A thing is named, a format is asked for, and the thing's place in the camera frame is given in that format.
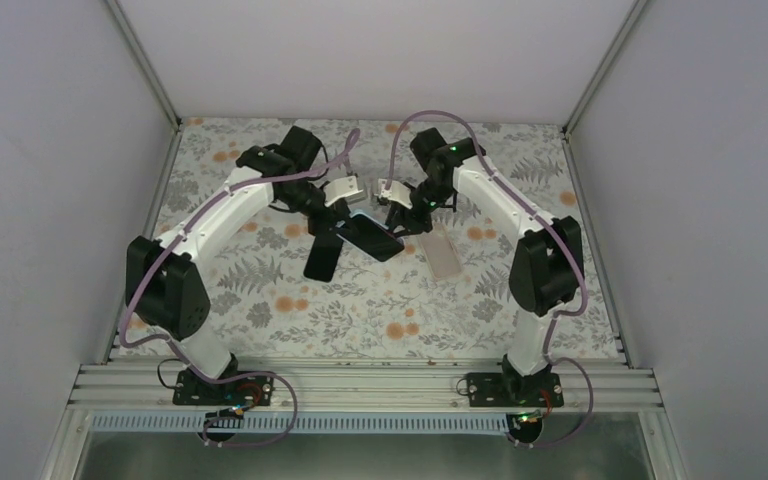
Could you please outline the phone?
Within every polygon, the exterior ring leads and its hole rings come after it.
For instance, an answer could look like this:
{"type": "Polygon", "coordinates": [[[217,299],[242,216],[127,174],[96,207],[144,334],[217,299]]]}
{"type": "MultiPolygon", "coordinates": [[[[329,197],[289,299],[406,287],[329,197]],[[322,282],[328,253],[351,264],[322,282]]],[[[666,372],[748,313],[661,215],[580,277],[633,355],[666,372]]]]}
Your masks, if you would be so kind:
{"type": "Polygon", "coordinates": [[[403,241],[385,225],[363,211],[352,212],[337,224],[340,238],[378,262],[387,262],[404,251],[403,241]]]}

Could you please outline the black smartphone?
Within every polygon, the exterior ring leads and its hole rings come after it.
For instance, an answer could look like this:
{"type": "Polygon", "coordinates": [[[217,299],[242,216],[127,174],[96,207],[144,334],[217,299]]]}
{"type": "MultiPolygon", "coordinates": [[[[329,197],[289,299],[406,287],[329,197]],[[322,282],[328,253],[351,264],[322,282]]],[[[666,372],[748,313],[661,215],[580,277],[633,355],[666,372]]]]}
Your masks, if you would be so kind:
{"type": "Polygon", "coordinates": [[[334,234],[315,237],[303,276],[306,279],[329,283],[333,280],[342,253],[344,241],[334,234]]]}

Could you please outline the cream phone case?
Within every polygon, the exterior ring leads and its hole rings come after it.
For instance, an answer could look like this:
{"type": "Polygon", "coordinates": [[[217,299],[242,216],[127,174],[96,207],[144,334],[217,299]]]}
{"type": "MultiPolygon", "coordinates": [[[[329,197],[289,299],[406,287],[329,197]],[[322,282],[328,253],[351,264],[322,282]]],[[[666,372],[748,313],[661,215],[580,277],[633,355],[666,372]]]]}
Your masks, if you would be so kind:
{"type": "Polygon", "coordinates": [[[435,280],[458,276],[463,267],[445,227],[435,223],[430,232],[418,236],[418,243],[435,280]]]}

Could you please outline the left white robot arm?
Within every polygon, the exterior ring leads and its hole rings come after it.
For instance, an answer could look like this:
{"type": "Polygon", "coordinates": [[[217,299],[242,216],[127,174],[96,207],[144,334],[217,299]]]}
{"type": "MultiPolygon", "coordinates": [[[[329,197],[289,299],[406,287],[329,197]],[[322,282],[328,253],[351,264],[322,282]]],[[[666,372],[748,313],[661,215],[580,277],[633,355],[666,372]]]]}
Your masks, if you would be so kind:
{"type": "Polygon", "coordinates": [[[229,405],[241,398],[254,374],[207,326],[210,297],[206,275],[214,258],[238,230],[279,201],[306,217],[315,238],[332,239],[347,224],[344,194],[330,194],[315,181],[346,165],[360,131],[350,131],[344,149],[324,165],[313,162],[324,145],[311,131],[293,126],[278,144],[243,151],[221,187],[185,220],[157,238],[138,236],[126,251],[126,311],[156,328],[145,342],[165,342],[185,367],[174,388],[183,403],[229,405]]]}

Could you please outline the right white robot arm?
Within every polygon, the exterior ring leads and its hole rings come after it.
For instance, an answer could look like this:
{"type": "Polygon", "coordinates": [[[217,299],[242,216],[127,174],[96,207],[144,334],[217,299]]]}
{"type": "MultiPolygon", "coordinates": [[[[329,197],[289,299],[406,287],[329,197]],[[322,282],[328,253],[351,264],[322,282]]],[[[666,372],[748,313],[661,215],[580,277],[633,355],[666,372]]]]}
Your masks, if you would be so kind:
{"type": "Polygon", "coordinates": [[[390,205],[389,231],[431,232],[433,212],[454,206],[460,195],[488,215],[514,248],[508,289],[525,317],[487,392],[492,401],[525,407],[553,388],[548,341],[554,324],[546,316],[572,301],[583,282],[581,226],[526,199],[470,138],[449,143],[430,128],[415,136],[410,150],[426,178],[416,186],[380,180],[379,197],[390,205]]]}

